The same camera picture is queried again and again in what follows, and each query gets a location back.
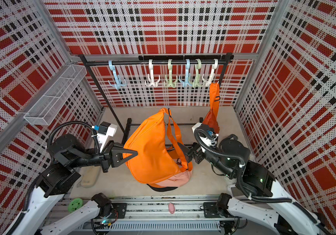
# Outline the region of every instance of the orange tote bag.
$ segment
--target orange tote bag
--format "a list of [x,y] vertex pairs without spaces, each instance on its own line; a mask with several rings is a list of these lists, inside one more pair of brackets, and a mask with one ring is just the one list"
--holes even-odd
[[211,83],[210,85],[210,111],[207,113],[206,117],[203,120],[203,124],[208,125],[209,127],[213,128],[216,133],[219,133],[220,127],[217,123],[217,112],[219,111],[219,102],[220,102],[220,95],[219,95],[219,84],[218,83]]
[[[166,114],[169,117],[167,124],[164,121]],[[170,121],[174,124],[175,136]],[[165,135],[173,144],[172,148],[165,147]],[[189,181],[193,170],[192,163],[186,162],[178,142],[183,144],[180,128],[172,119],[170,110],[162,108],[146,119],[125,143],[124,148],[138,152],[125,164],[138,182],[147,184],[155,191],[176,189]]]

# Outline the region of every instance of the perforated panel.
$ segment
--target perforated panel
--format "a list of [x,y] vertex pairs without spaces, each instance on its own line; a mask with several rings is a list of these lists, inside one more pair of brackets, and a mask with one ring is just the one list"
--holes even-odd
[[[220,88],[220,105],[229,106],[235,103],[251,64],[251,60],[237,60],[228,65]],[[199,70],[200,78],[204,75],[204,78],[208,80],[211,66],[202,65]],[[145,85],[145,81],[148,82],[146,76],[150,72],[148,66],[116,66],[118,77],[127,83],[127,86],[122,87],[120,90],[116,90],[109,85],[108,81],[114,83],[114,77],[109,66],[91,68],[112,106],[209,105],[210,97],[209,88],[207,87],[182,87],[180,82],[177,82],[176,88],[164,87],[165,74],[168,73],[167,66],[154,66],[155,81],[157,81],[159,75],[161,77],[160,83],[156,88],[146,87]],[[219,81],[221,70],[222,65],[215,70],[213,82]],[[179,76],[184,80],[185,66],[174,65],[172,73],[173,81]],[[195,77],[193,65],[190,67],[189,73],[191,74],[190,81],[193,81]],[[105,100],[89,74],[87,74],[86,78],[94,89],[100,103],[106,106]]]
[[[0,234],[23,207],[32,180],[50,164],[46,141],[57,125],[71,120],[94,124],[99,115],[86,91],[79,85],[50,126],[26,125],[0,155]],[[90,137],[89,129],[75,125],[60,130],[56,137],[74,134],[82,144]]]
[[336,233],[336,2],[291,1],[239,113],[253,150]]
[[43,0],[73,54],[257,52],[277,1]]
[[0,131],[65,62],[30,1],[0,1]]

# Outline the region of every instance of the black cable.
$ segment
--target black cable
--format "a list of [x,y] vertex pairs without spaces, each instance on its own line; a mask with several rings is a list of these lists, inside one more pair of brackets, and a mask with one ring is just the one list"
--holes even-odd
[[25,213],[28,211],[28,207],[30,204],[30,199],[31,199],[31,194],[32,191],[36,185],[36,182],[38,181],[39,176],[37,176],[31,183],[31,185],[29,186],[29,188],[27,189],[27,193],[26,193],[26,197],[24,199],[24,204],[23,204],[23,208],[22,208],[22,212],[19,214],[18,219],[16,219],[15,223],[13,224],[13,226],[9,229],[9,231],[6,233],[6,235],[11,235],[14,230],[18,227],[18,225],[20,224],[20,222],[23,220]]
[[218,214],[219,214],[217,211],[213,211],[213,210],[211,210],[208,206],[205,206],[205,205],[202,205],[202,206],[199,207],[199,209],[200,209],[201,211],[210,211],[211,213],[213,213],[213,214],[215,214],[215,215],[218,215]]
[[[237,171],[237,182],[236,185],[238,186],[238,188],[241,190],[241,192],[248,198],[249,197],[249,193],[246,191],[246,189],[242,186],[242,173],[243,170],[245,169],[245,166],[243,166],[242,168],[239,168]],[[251,200],[255,201],[255,202],[259,202],[259,203],[283,203],[283,202],[289,202],[292,203],[292,199],[290,198],[258,198],[258,197],[254,197],[251,196]]]
[[199,132],[203,133],[209,140],[215,140],[213,136],[211,136],[206,130],[198,129]]
[[[90,130],[91,130],[91,135],[92,135],[92,138],[94,139],[94,148],[95,148],[95,153],[96,154],[99,154],[100,153],[100,148],[99,148],[99,141],[96,137],[96,131],[94,129],[92,129],[92,126],[86,122],[83,122],[83,121],[68,121],[68,122],[65,122],[65,123],[62,123],[61,125],[59,125],[58,127],[54,128],[52,130],[52,132],[49,134],[48,136],[48,141],[47,141],[47,147],[51,146],[52,145],[52,142],[53,142],[53,138],[54,136],[56,135],[56,133],[63,127],[65,126],[69,126],[69,125],[74,125],[74,124],[79,124],[79,125],[83,125],[85,127],[88,127]],[[51,164],[53,163],[54,161],[54,158],[51,156]]]
[[[91,219],[91,228],[92,228],[92,231],[95,233],[95,235],[100,235],[99,233],[97,233],[97,231],[95,229],[94,219]],[[101,234],[103,234],[103,235],[105,235],[107,233],[109,233],[109,231],[101,232]]]
[[213,148],[208,147],[201,139],[200,135],[199,135],[200,129],[196,128],[194,130],[194,137],[196,139],[196,141],[199,143],[199,145],[204,148],[206,151],[208,151],[209,153],[212,153],[218,157],[227,157],[227,158],[231,158],[231,159],[238,159],[241,163],[241,165],[245,164],[245,160],[243,157],[236,155],[236,154],[231,154],[231,153],[222,153],[219,152]]
[[246,219],[244,226],[239,227],[238,229],[243,229],[243,228],[245,228],[247,224],[248,224],[248,219]]
[[[301,204],[299,204],[298,202],[293,202],[293,205],[297,206],[300,210],[302,210],[302,212],[309,217],[309,219],[314,223],[318,223],[317,219],[315,219],[308,210],[306,210]],[[318,228],[320,230],[322,230],[325,234],[330,235],[331,233],[325,228],[323,227],[321,224],[317,224]]]
[[321,224],[317,225],[322,232],[324,232],[326,235],[332,235],[325,227],[323,227]]
[[212,171],[215,173],[215,174],[217,174],[218,176],[225,176],[224,174],[218,174],[218,173],[216,173],[215,171],[214,171],[214,166],[211,164],[211,169],[212,169]]
[[237,216],[237,225],[234,227],[234,231],[232,234],[234,234],[237,231],[238,226],[240,225],[240,217]]

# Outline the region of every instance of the white hook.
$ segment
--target white hook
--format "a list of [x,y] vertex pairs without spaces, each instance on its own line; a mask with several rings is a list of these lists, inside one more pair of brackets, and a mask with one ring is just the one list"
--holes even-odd
[[147,79],[150,82],[150,84],[147,85],[147,81],[145,81],[146,86],[150,87],[157,87],[157,84],[160,82],[160,75],[159,80],[155,82],[154,80],[154,66],[152,65],[152,59],[148,60],[148,68],[150,69],[150,74],[147,74]]
[[204,80],[204,78],[202,77],[202,80],[205,87],[209,87],[210,84],[212,83],[212,80],[214,79],[214,72],[215,72],[215,69],[217,69],[217,63],[218,63],[218,59],[214,59],[215,63],[212,65],[211,67],[211,73],[210,73],[210,76],[208,77],[208,80]]
[[176,77],[176,80],[173,82],[172,69],[173,69],[172,59],[168,59],[169,81],[167,79],[167,76],[165,75],[165,82],[167,82],[168,84],[166,84],[164,82],[164,87],[173,87],[173,88],[176,88],[177,77]]
[[114,65],[112,64],[112,61],[108,61],[108,65],[109,65],[110,70],[112,70],[112,72],[113,72],[114,80],[115,80],[115,82],[116,82],[116,84],[112,85],[112,84],[110,83],[110,81],[108,81],[109,85],[110,85],[111,87],[116,88],[117,90],[119,90],[121,87],[126,86],[126,85],[127,85],[126,82],[125,82],[125,83],[122,83],[122,82],[119,80],[119,78],[117,77],[116,68],[115,68]]

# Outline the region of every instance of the green disc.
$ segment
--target green disc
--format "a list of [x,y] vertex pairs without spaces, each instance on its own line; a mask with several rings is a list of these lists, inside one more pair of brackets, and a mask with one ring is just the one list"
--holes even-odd
[[83,205],[83,200],[80,199],[80,198],[76,198],[74,200],[72,200],[68,206],[68,211],[71,213],[71,212],[74,212],[76,211],[77,209],[81,208]]

